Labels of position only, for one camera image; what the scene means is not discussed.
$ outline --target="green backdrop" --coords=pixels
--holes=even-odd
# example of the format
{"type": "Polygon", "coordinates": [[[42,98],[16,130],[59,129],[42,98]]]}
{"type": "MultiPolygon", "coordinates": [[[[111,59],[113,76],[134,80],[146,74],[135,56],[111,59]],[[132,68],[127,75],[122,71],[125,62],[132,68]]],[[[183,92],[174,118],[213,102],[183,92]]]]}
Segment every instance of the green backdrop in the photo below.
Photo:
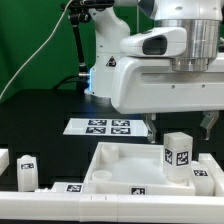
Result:
{"type": "MultiPolygon", "coordinates": [[[[63,0],[0,0],[0,91],[20,66],[39,48],[61,16],[63,0]]],[[[131,33],[137,29],[137,10],[115,8],[131,33]]],[[[140,31],[153,26],[153,21],[140,13],[140,31]]],[[[80,25],[84,54],[89,67],[95,61],[94,24],[80,25]]],[[[62,78],[78,72],[76,46],[71,25],[64,18],[51,42],[20,73],[4,99],[21,89],[49,89],[62,78]]],[[[71,84],[64,88],[74,88],[71,84]]]]}

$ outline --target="black cable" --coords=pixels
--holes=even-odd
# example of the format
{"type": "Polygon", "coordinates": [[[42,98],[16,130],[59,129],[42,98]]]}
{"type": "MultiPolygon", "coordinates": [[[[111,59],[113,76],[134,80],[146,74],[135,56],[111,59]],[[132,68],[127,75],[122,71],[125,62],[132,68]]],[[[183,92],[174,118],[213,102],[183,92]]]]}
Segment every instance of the black cable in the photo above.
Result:
{"type": "Polygon", "coordinates": [[[223,15],[222,24],[224,24],[224,6],[222,7],[222,15],[223,15]]]}
{"type": "Polygon", "coordinates": [[[60,86],[62,83],[74,78],[79,78],[79,76],[78,75],[67,76],[66,78],[62,79],[58,84],[56,84],[52,89],[57,89],[58,88],[57,86],[60,86]]]}
{"type": "Polygon", "coordinates": [[[80,86],[83,86],[84,89],[88,88],[87,81],[74,80],[74,81],[60,82],[53,87],[53,90],[57,90],[60,86],[68,84],[68,83],[79,83],[79,84],[81,84],[80,86]]]}

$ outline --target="metal bracket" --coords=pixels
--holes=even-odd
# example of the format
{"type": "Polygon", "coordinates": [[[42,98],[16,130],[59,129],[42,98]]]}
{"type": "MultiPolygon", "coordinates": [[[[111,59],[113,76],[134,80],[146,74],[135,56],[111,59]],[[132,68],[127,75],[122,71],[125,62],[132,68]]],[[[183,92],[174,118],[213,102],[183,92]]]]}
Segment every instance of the metal bracket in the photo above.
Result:
{"type": "Polygon", "coordinates": [[[156,143],[157,130],[152,121],[156,120],[155,113],[142,114],[142,120],[144,121],[147,129],[148,129],[148,140],[150,143],[156,143]]]}
{"type": "Polygon", "coordinates": [[[201,122],[201,134],[204,140],[210,139],[210,131],[219,118],[219,111],[205,111],[203,121],[201,122]]]}

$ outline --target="blue light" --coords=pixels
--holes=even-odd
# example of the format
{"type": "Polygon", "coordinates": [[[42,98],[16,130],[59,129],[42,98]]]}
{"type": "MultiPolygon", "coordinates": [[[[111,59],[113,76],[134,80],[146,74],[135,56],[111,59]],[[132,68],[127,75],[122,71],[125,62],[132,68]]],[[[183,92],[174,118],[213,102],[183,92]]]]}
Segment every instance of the blue light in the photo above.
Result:
{"type": "Polygon", "coordinates": [[[92,69],[89,70],[89,87],[88,87],[88,91],[91,92],[92,91],[92,69]]]}

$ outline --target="white cable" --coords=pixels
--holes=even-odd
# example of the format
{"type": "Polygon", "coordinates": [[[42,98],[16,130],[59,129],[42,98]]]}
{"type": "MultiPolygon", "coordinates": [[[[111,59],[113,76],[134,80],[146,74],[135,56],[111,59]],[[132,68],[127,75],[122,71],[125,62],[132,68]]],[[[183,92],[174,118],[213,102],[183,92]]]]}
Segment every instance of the white cable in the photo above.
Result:
{"type": "Polygon", "coordinates": [[[5,92],[7,91],[7,89],[9,88],[9,86],[12,84],[12,82],[16,79],[16,77],[19,75],[19,73],[24,69],[24,67],[45,47],[45,45],[51,40],[51,38],[54,36],[55,32],[58,29],[58,26],[60,25],[62,19],[65,16],[66,10],[68,9],[69,5],[71,4],[73,0],[70,0],[68,2],[68,4],[66,5],[64,12],[62,13],[60,19],[58,20],[54,30],[52,31],[51,35],[47,38],[47,40],[34,52],[34,54],[20,67],[20,69],[15,73],[15,75],[9,80],[9,82],[7,83],[7,85],[5,86],[5,88],[3,89],[1,95],[0,95],[0,101],[3,98],[3,95],[5,94],[5,92]]]}
{"type": "Polygon", "coordinates": [[[139,7],[137,6],[137,18],[136,18],[136,22],[137,22],[137,33],[139,33],[140,32],[140,28],[139,28],[139,7]]]}

